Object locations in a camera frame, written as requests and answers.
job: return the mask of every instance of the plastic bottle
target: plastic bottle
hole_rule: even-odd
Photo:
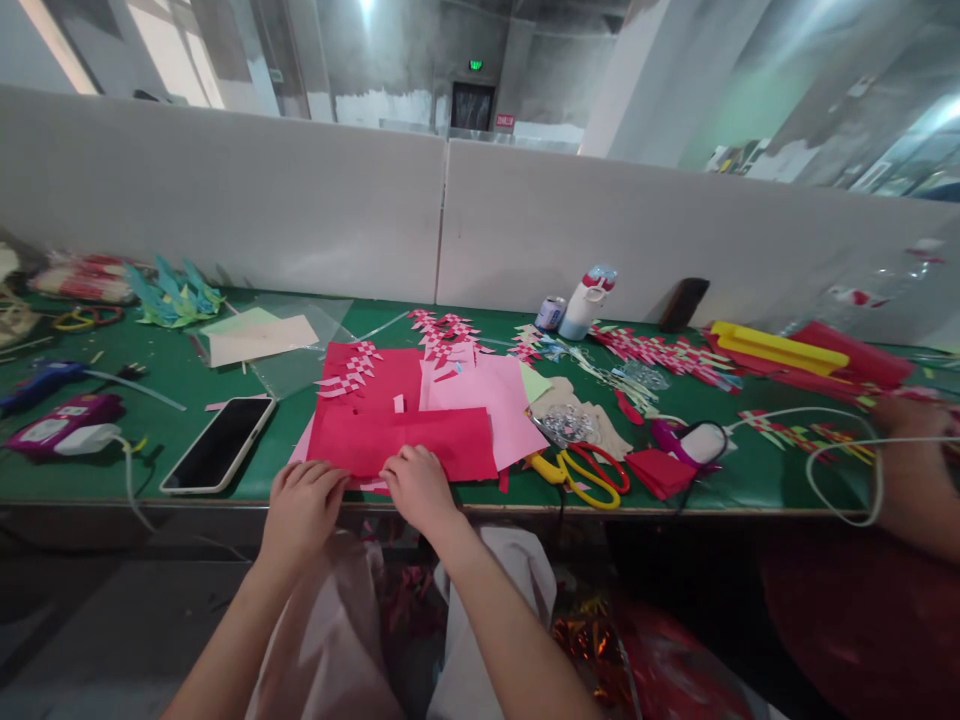
[[[584,275],[567,303],[560,335],[567,340],[583,340],[616,282],[617,271],[606,265],[595,265]]]
[[[810,312],[776,334],[789,337],[813,320],[838,332],[849,332],[872,310],[900,297],[927,277],[934,265],[942,264],[943,260],[933,254],[941,245],[941,240],[925,238],[883,259],[879,267],[847,272],[817,296]]]

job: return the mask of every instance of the hand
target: hand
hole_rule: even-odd
[[[870,416],[891,437],[940,437],[957,429],[956,421],[942,407],[901,397],[880,398]]]
[[[349,473],[326,462],[291,463],[277,473],[257,562],[299,572],[333,532]]]
[[[450,494],[450,483],[437,456],[423,445],[404,445],[383,465],[380,477],[403,519],[431,543],[463,518]]]

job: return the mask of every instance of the yellow box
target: yellow box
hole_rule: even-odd
[[[846,367],[850,362],[850,358],[843,353],[798,343],[796,340],[762,333],[733,323],[715,322],[710,332],[718,336],[717,344],[725,350],[772,360],[817,375],[829,375],[834,370]]]

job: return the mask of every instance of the doorway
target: doorway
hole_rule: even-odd
[[[488,85],[455,82],[450,127],[489,131],[495,91],[495,87]]]

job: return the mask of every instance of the plastic bag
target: plastic bag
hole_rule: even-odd
[[[323,373],[323,359],[331,342],[352,343],[357,338],[343,327],[353,300],[328,300],[325,298],[298,298],[289,295],[261,294],[252,302],[236,305],[238,313],[253,308],[266,310],[280,320],[303,315],[318,341],[313,345],[289,350],[279,355],[253,360],[247,366],[256,373],[267,393],[276,400],[283,400],[317,382]],[[204,333],[213,323],[188,331],[204,364],[210,365],[210,341]]]

